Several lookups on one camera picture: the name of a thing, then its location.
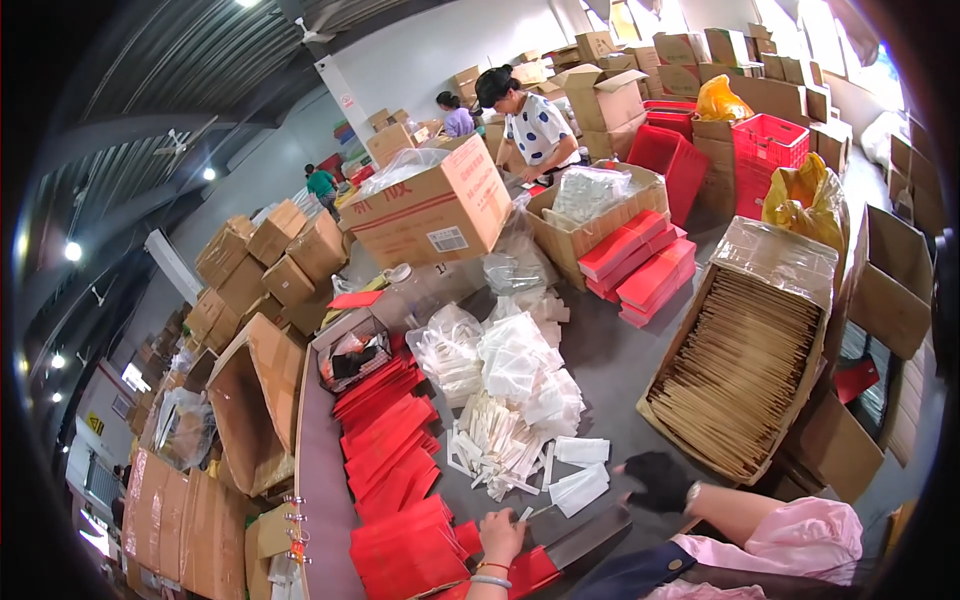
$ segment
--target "woman in purple shirt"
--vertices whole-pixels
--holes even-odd
[[[444,112],[449,112],[444,119],[444,129],[450,137],[460,137],[473,133],[473,117],[466,108],[460,106],[460,98],[448,91],[440,92],[437,96],[437,105]]]

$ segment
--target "black glove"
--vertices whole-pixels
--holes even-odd
[[[643,484],[646,492],[633,492],[627,502],[654,513],[682,513],[693,480],[665,452],[644,452],[627,459],[624,472]]]

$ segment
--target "pink shirt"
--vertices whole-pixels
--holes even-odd
[[[744,548],[700,536],[676,536],[699,563],[762,573],[797,575],[848,584],[851,569],[831,577],[818,573],[858,561],[863,527],[853,508],[823,498],[800,498],[764,518]],[[654,589],[646,600],[763,600],[760,586],[718,589],[677,580]]]

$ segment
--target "polka dot shirt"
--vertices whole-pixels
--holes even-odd
[[[543,96],[527,93],[523,110],[519,115],[508,114],[504,135],[513,141],[523,154],[528,165],[537,165],[553,155],[560,140],[573,135],[560,110]],[[558,167],[580,161],[580,153],[574,152]]]

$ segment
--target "hand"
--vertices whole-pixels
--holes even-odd
[[[487,513],[480,521],[480,543],[483,545],[484,561],[510,566],[523,547],[523,536],[527,532],[527,522],[511,523],[514,509],[503,509],[499,513]]]
[[[543,175],[543,171],[539,167],[527,167],[520,173],[520,176],[527,183],[533,183],[541,175]]]
[[[637,454],[613,471],[630,475],[647,489],[646,492],[628,494],[623,498],[625,502],[654,513],[682,513],[686,508],[686,493],[693,480],[669,454]]]

